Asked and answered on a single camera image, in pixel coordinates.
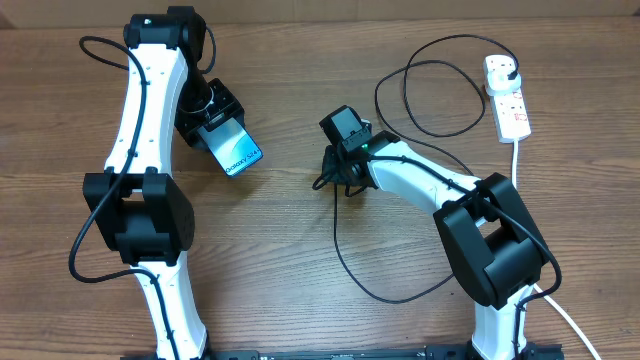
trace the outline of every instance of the black motor joint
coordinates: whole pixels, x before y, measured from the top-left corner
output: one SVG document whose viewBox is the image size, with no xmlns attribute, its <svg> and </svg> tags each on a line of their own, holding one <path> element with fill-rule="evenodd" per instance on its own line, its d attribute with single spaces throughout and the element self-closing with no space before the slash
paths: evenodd
<svg viewBox="0 0 640 360">
<path fill-rule="evenodd" d="M 362 120 L 351 107 L 343 105 L 320 121 L 320 127 L 331 142 L 325 148 L 322 160 L 322 175 L 314 183 L 313 188 L 321 188 L 329 182 L 349 187 L 360 186 L 377 188 L 367 162 L 373 154 L 389 143 L 400 140 L 396 135 L 382 131 L 371 135 L 372 126 Z"/>
</svg>

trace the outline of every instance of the white cable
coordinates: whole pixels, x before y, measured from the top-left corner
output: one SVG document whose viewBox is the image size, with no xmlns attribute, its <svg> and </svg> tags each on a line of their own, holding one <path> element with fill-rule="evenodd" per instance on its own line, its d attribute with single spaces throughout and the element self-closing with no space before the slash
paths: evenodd
<svg viewBox="0 0 640 360">
<path fill-rule="evenodd" d="M 534 284 L 533 288 L 538 293 L 542 292 L 542 289 L 540 289 L 538 284 Z M 591 353 L 591 355 L 593 355 L 593 358 L 596 360 L 601 360 L 600 355 L 598 355 L 598 352 L 596 351 L 596 348 L 594 348 L 593 345 L 591 345 L 591 341 L 587 339 L 587 336 L 582 332 L 582 330 L 580 330 L 580 328 L 578 327 L 578 324 L 576 324 L 573 321 L 573 319 L 569 316 L 569 314 L 567 314 L 567 312 L 564 311 L 564 309 L 561 308 L 560 305 L 558 305 L 558 303 L 555 302 L 555 300 L 553 300 L 550 296 L 545 296 L 544 299 L 547 300 L 549 305 L 551 305 L 554 309 L 556 309 L 556 311 L 560 315 L 562 315 L 562 317 L 569 323 L 573 331 L 575 331 L 576 334 L 578 334 L 578 336 L 580 337 L 580 340 L 582 340 L 582 342 L 587 346 L 587 349 L 589 349 L 589 352 Z"/>
<path fill-rule="evenodd" d="M 514 188 L 518 188 L 518 139 L 513 140 L 513 159 L 511 159 L 511 182 Z"/>
<path fill-rule="evenodd" d="M 518 187 L 518 182 L 517 182 L 518 180 L 516 177 L 517 173 L 518 173 L 518 139 L 515 139 L 513 141 L 513 159 L 511 160 L 511 182 L 513 183 L 514 188 Z M 542 292 L 542 289 L 540 289 L 540 286 L 538 286 L 538 284 L 533 284 L 533 288 L 537 293 Z M 549 305 L 551 305 L 551 307 L 556 309 L 556 311 L 560 315 L 562 315 L 562 317 L 567 321 L 567 323 L 569 323 L 569 326 L 571 326 L 573 331 L 575 331 L 576 334 L 578 334 L 578 337 L 580 337 L 580 340 L 582 340 L 582 342 L 587 346 L 587 349 L 589 349 L 589 352 L 591 353 L 593 358 L 596 360 L 601 360 L 600 355 L 598 355 L 598 352 L 596 351 L 596 348 L 593 347 L 593 345 L 591 344 L 591 341 L 587 339 L 587 336 L 582 332 L 582 330 L 580 330 L 580 327 L 578 327 L 578 324 L 576 324 L 575 321 L 573 321 L 573 319 L 569 316 L 569 314 L 567 314 L 567 312 L 564 311 L 564 309 L 561 308 L 560 305 L 558 305 L 558 303 L 551 298 L 551 296 L 547 295 L 544 297 L 544 299 L 547 300 L 547 302 L 549 303 Z"/>
</svg>

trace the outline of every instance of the power plug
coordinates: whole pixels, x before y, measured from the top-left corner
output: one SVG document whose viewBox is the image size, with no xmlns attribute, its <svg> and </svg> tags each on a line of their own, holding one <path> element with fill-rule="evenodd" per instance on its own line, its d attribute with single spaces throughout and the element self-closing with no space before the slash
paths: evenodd
<svg viewBox="0 0 640 360">
<path fill-rule="evenodd" d="M 515 62 L 506 55 L 490 55 L 484 60 L 485 88 L 489 96 L 507 95 L 522 86 L 522 77 L 509 75 L 516 69 Z"/>
<path fill-rule="evenodd" d="M 504 55 L 487 56 L 484 61 L 485 80 L 487 83 L 491 80 L 491 74 L 500 71 L 498 70 L 500 68 L 506 68 L 507 71 L 504 71 L 505 73 L 513 71 L 515 68 L 513 59 Z M 501 143 L 512 143 L 531 135 L 529 116 L 527 115 L 524 96 L 520 87 L 506 94 L 490 96 L 490 101 L 493 119 L 496 122 L 498 131 L 498 139 Z"/>
</svg>

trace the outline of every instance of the electrical socket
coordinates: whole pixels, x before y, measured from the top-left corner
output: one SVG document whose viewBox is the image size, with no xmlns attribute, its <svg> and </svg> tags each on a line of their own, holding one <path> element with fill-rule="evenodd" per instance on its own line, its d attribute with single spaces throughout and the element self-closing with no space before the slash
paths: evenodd
<svg viewBox="0 0 640 360">
<path fill-rule="evenodd" d="M 507 95 L 522 86 L 522 77 L 509 75 L 516 69 L 514 60 L 506 55 L 490 55 L 484 60 L 485 88 L 490 96 Z"/>
</svg>

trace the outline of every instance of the power strip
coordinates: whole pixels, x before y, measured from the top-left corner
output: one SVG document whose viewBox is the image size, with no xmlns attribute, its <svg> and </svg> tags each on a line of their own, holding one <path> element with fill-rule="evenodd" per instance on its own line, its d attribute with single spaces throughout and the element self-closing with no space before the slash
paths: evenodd
<svg viewBox="0 0 640 360">
<path fill-rule="evenodd" d="M 489 89 L 490 86 L 495 86 L 494 73 L 513 70 L 515 64 L 509 56 L 490 55 L 485 58 L 483 67 L 485 86 Z M 498 139 L 501 143 L 520 141 L 531 135 L 531 125 L 521 87 L 503 95 L 490 96 L 489 99 L 493 110 L 493 119 L 496 122 Z"/>
</svg>

